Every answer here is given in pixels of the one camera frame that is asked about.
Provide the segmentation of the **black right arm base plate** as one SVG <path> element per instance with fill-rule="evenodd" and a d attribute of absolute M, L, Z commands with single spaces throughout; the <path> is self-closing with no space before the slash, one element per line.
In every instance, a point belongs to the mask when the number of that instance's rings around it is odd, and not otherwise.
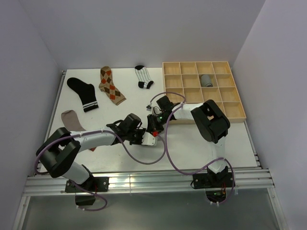
<path fill-rule="evenodd" d="M 231 188 L 234 182 L 232 174 L 228 172 L 223 178 L 218 178 L 214 173 L 197 173 L 192 176 L 192 186 L 195 189 Z"/>

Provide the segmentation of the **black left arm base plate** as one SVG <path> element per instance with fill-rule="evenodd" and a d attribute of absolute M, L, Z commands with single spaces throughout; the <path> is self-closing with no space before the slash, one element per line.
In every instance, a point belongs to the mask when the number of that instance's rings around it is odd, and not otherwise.
<path fill-rule="evenodd" d="M 74 185 L 70 180 L 67 181 L 66 193 L 81 193 L 81 192 L 107 192 L 109 186 L 109 177 L 89 178 L 83 184 Z"/>

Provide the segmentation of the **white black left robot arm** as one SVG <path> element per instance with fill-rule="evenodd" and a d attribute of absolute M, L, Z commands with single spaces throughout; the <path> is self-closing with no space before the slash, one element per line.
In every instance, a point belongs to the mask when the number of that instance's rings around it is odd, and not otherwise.
<path fill-rule="evenodd" d="M 154 145 L 155 137 L 140 124 L 138 116 L 129 114 L 123 120 L 94 131 L 76 132 L 58 128 L 36 152 L 35 165 L 40 162 L 51 177 L 63 176 L 82 191 L 92 191 L 97 187 L 97 181 L 89 169 L 75 162 L 76 156 L 84 150 L 122 144 L 124 141 L 131 145 Z"/>

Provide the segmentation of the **grey sock with black stripes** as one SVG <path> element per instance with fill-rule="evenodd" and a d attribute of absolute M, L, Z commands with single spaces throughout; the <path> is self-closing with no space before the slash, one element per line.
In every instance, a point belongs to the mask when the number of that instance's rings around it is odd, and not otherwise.
<path fill-rule="evenodd" d="M 212 87 L 213 83 L 209 75 L 204 74 L 200 76 L 201 87 Z"/>

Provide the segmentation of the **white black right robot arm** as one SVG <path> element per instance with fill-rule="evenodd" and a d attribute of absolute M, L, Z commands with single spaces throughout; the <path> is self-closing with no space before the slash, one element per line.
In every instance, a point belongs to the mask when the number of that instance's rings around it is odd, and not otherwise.
<path fill-rule="evenodd" d="M 147 106 L 152 113 L 147 116 L 147 132 L 157 136 L 164 130 L 167 121 L 192 120 L 201 136 L 211 145 L 210 156 L 213 159 L 225 157 L 225 140 L 230 122 L 215 101 L 209 99 L 203 103 L 173 103 L 167 96 L 157 100 L 160 113 L 156 114 L 151 104 Z"/>

